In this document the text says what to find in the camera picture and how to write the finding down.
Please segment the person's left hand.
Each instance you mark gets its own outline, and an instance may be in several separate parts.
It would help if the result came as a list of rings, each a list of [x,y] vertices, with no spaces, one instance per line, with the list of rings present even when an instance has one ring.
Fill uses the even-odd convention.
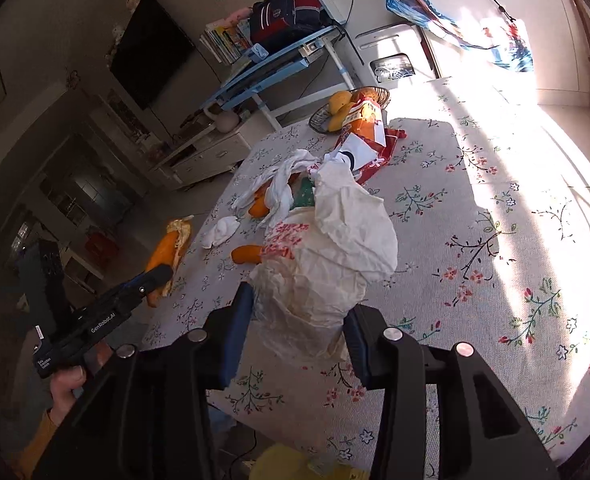
[[[52,408],[48,412],[48,418],[55,426],[60,426],[66,415],[71,410],[77,398],[74,392],[86,382],[86,372],[98,372],[112,356],[112,348],[104,340],[96,344],[86,356],[86,364],[59,370],[52,375],[50,391],[52,396]]]

